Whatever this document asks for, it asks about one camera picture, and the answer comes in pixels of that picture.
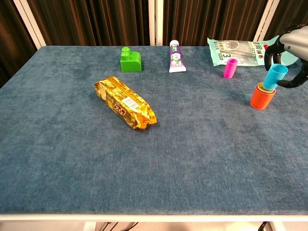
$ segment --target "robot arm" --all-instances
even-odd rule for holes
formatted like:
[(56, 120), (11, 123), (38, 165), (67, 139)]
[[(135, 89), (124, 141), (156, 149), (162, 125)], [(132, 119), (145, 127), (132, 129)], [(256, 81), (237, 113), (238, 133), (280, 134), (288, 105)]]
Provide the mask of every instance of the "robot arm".
[(280, 80), (277, 82), (279, 86), (285, 88), (296, 88), (301, 86), (308, 80), (308, 26), (294, 25), (285, 29), (275, 43), (269, 46), (264, 55), (265, 69), (269, 70), (271, 59), (276, 64), (281, 64), (281, 53), (288, 51), (301, 59), (303, 63), (300, 73), (291, 81)]

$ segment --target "toothpaste tube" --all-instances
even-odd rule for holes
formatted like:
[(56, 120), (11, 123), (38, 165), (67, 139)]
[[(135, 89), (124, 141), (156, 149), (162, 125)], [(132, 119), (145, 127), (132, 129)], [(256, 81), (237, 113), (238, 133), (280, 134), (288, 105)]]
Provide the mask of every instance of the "toothpaste tube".
[(170, 42), (170, 69), (169, 72), (181, 72), (186, 71), (183, 60), (181, 58), (180, 45), (177, 40)]

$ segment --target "orange cup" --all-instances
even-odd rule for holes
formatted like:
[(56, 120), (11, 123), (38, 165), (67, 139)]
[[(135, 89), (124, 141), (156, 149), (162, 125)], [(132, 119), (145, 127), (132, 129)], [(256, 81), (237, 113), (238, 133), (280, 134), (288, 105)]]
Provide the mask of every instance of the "orange cup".
[(274, 97), (276, 89), (273, 92), (269, 91), (268, 93), (265, 93), (259, 89), (258, 85), (260, 86), (260, 83), (256, 85), (254, 94), (250, 100), (250, 105), (255, 109), (264, 110), (270, 103), (271, 99)]

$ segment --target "blue cup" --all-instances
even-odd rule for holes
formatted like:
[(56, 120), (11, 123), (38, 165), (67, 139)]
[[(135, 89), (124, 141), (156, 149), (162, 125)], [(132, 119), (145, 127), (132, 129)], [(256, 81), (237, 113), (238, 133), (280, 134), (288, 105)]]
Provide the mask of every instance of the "blue cup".
[(285, 74), (287, 74), (288, 68), (281, 64), (273, 64), (270, 66), (268, 74), (263, 81), (263, 87), (266, 90), (275, 90), (278, 86), (277, 82), (282, 80)]

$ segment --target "tabletop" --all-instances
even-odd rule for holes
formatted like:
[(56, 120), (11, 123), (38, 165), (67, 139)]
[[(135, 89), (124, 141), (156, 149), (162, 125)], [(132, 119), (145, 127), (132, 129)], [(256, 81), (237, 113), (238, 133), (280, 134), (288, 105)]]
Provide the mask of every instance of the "tabletop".
[[(208, 47), (47, 46), (0, 89), (0, 214), (308, 215), (308, 85), (249, 104), (263, 66), (232, 79)], [(299, 71), (289, 66), (286, 79)], [(157, 124), (133, 130), (97, 95), (114, 75)]]

